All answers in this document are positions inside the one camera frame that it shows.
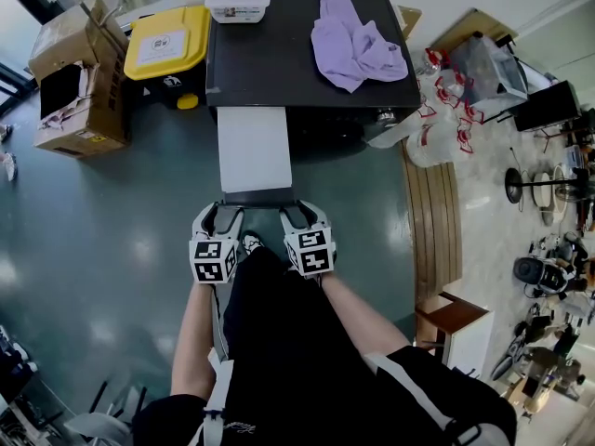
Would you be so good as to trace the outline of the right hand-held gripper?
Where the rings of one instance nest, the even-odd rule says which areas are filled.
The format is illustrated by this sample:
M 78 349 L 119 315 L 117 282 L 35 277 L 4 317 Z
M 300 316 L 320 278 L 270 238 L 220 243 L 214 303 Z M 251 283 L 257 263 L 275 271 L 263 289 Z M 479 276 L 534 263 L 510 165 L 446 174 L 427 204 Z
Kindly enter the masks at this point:
M 308 225 L 296 227 L 284 207 L 279 209 L 284 244 L 292 265 L 303 277 L 334 270 L 336 244 L 326 213 L 317 205 L 297 200 L 297 208 Z

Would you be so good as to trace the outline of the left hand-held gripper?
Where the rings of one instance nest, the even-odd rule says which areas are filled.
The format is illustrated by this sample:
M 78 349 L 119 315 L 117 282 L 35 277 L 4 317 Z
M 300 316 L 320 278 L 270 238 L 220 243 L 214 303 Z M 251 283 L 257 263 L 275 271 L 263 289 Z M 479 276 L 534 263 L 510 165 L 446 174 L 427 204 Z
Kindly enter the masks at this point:
M 217 213 L 218 203 L 210 203 L 192 222 L 190 266 L 194 280 L 202 284 L 228 283 L 238 264 L 237 240 L 242 230 L 245 210 L 237 208 L 229 219 L 229 226 L 224 230 L 215 230 Z

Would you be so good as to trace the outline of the white drawer tray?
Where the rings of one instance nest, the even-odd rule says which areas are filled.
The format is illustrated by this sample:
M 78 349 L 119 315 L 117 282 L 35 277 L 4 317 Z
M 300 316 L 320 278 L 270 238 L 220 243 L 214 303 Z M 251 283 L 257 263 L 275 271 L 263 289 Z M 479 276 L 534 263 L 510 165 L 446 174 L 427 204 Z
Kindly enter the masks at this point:
M 284 107 L 219 107 L 223 201 L 249 208 L 295 201 Z

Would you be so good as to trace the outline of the person's right forearm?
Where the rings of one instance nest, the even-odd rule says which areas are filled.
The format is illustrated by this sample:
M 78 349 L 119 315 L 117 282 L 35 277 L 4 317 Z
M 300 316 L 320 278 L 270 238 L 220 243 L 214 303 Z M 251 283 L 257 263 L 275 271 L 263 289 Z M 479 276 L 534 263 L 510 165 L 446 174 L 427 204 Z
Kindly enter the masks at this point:
M 410 346 L 404 334 L 356 295 L 333 273 L 322 276 L 322 289 L 343 328 L 362 356 L 390 355 Z

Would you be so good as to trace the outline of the person's left forearm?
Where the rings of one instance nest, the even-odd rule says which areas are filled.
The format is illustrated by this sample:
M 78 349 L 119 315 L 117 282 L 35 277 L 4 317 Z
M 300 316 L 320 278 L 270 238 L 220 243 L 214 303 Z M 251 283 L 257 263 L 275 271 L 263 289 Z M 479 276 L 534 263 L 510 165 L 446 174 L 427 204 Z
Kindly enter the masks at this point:
M 214 347 L 213 289 L 195 283 L 190 291 L 178 334 L 172 378 L 172 395 L 193 395 L 207 400 L 215 385 L 215 371 L 208 360 Z

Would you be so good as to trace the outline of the person's left shoe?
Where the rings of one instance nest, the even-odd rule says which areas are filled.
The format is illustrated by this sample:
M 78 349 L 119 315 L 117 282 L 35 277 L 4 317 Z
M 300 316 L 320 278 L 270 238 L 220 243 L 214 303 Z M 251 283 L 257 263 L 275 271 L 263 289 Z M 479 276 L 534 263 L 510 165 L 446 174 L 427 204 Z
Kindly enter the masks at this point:
M 242 233 L 241 241 L 247 256 L 250 256 L 256 249 L 264 246 L 259 235 L 252 230 L 244 231 Z

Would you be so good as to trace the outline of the person's black clothing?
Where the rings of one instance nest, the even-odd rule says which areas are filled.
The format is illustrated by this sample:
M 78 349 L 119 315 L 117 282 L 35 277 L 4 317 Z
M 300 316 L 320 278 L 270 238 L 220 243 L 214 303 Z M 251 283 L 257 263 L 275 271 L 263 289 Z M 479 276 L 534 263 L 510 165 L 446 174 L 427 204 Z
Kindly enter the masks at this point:
M 412 344 L 362 356 L 322 276 L 265 246 L 245 255 L 224 313 L 227 392 L 210 404 L 209 361 L 210 397 L 153 401 L 134 418 L 133 446 L 515 445 L 515 412 L 484 382 Z

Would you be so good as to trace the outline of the white plastic lidded box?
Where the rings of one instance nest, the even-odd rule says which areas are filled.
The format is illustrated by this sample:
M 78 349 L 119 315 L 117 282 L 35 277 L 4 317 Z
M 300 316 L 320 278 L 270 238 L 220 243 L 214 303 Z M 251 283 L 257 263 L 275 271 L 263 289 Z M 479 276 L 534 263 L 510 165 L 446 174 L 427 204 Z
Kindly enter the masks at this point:
M 258 23 L 271 0 L 205 0 L 212 18 L 225 23 Z

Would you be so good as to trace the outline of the small flat cardboard piece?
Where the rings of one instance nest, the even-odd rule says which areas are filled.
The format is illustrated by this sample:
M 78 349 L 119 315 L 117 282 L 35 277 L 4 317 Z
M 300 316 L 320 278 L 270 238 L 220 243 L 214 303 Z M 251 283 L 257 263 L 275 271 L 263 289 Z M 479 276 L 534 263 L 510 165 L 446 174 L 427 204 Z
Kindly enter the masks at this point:
M 408 39 L 419 20 L 422 17 L 422 11 L 418 8 L 394 6 L 395 15 L 401 27 L 404 39 Z

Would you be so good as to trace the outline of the black round device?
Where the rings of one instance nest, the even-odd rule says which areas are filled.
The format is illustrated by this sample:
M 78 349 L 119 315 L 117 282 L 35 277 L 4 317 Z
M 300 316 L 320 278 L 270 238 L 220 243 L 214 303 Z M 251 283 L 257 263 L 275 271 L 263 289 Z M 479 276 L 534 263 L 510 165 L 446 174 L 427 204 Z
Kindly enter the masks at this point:
M 534 287 L 536 296 L 559 295 L 570 280 L 570 273 L 552 258 L 519 257 L 512 271 L 520 282 Z

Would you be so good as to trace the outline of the clear plastic storage bag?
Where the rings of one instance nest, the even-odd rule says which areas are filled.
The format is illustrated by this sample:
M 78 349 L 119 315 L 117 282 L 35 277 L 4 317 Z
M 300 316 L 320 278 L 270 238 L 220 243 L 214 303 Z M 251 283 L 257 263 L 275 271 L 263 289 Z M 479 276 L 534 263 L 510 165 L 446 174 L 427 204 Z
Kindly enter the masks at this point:
M 528 99 L 517 60 L 491 38 L 474 34 L 450 53 L 450 59 L 467 78 L 464 97 L 475 110 L 494 115 Z

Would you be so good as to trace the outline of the white round planter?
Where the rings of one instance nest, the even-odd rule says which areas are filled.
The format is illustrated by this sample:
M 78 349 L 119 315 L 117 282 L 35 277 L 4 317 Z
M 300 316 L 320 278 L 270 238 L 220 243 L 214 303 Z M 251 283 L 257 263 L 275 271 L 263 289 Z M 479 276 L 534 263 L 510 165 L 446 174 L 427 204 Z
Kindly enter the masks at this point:
M 535 174 L 534 182 L 545 182 L 551 180 L 562 180 L 565 177 L 564 165 L 557 164 L 550 172 L 539 172 Z M 567 202 L 561 200 L 555 193 L 556 186 L 533 187 L 532 193 L 535 205 L 539 208 L 544 224 L 552 226 L 562 222 Z

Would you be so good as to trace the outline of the closed cardboard box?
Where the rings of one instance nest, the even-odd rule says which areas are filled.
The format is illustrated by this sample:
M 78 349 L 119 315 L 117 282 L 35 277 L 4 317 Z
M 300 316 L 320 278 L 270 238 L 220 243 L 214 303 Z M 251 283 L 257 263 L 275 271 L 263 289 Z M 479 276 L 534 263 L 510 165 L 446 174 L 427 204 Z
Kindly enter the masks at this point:
M 99 62 L 95 46 L 100 34 L 84 12 L 75 8 L 42 26 L 29 59 L 29 69 L 40 83 L 50 74 L 76 62 Z

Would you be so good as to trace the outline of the large leaning cardboard sheet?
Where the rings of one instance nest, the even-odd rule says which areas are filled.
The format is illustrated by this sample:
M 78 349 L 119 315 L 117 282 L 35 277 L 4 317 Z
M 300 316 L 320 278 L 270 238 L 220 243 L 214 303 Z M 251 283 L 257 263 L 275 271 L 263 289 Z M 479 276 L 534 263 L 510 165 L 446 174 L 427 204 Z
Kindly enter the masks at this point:
M 494 41 L 506 36 L 512 39 L 518 37 L 518 34 L 504 23 L 477 8 L 472 8 L 435 40 L 430 48 L 451 52 L 475 33 L 481 33 Z

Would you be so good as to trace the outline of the black flat monitor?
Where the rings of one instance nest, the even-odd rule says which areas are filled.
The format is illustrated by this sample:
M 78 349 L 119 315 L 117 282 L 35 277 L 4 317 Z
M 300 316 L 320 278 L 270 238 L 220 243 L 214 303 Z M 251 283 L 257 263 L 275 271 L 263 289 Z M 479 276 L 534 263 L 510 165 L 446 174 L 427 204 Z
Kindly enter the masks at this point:
M 574 120 L 581 109 L 574 86 L 563 81 L 531 94 L 512 113 L 517 131 L 525 132 Z

